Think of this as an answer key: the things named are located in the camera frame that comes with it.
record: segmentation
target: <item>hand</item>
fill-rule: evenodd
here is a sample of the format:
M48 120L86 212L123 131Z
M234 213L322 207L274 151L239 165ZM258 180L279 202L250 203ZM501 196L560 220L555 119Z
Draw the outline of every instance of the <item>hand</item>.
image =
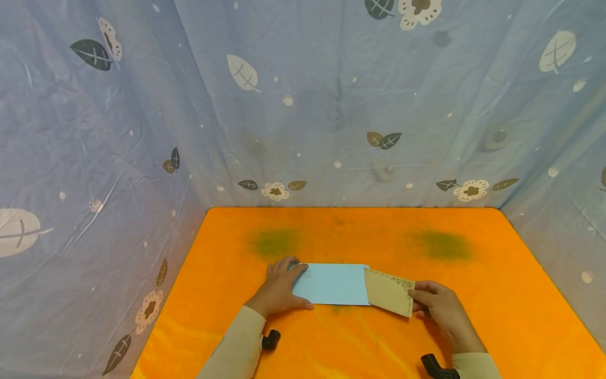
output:
M438 324L454 354L487 352L454 291L434 281L418 281L408 294L415 300L413 311Z
M291 263L299 263L296 257L286 257L267 265L267 278L257 293L244 305L252 308L265 319L269 315L291 308L313 309L309 300L293 295L293 283L300 273L307 270L306 264L298 264L290 271Z

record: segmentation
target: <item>beige card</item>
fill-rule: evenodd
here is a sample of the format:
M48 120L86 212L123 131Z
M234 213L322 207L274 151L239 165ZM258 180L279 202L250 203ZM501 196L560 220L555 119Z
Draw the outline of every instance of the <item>beige card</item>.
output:
M413 299L408 290L415 288L415 282L371 269L364 270L368 302L405 317L413 314Z

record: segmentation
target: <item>blue fabric backdrop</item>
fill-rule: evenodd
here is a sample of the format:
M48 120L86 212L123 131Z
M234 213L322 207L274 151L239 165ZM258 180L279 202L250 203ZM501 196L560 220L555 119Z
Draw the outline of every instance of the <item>blue fabric backdrop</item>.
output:
M0 377L127 377L212 206L500 208L606 347L600 0L0 21Z

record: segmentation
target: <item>beige sleeve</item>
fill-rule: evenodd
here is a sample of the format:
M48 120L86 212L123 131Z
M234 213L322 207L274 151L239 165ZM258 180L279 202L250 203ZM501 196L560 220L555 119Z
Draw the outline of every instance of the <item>beige sleeve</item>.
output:
M264 326L263 316L242 307L196 379L251 379L261 355Z
M453 364L461 379L501 379L488 353L453 354Z

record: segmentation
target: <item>light blue envelope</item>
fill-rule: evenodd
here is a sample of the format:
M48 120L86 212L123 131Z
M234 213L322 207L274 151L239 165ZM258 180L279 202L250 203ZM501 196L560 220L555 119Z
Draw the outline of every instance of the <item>light blue envelope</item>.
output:
M312 304L370 305L365 264L310 263L293 285L293 294Z

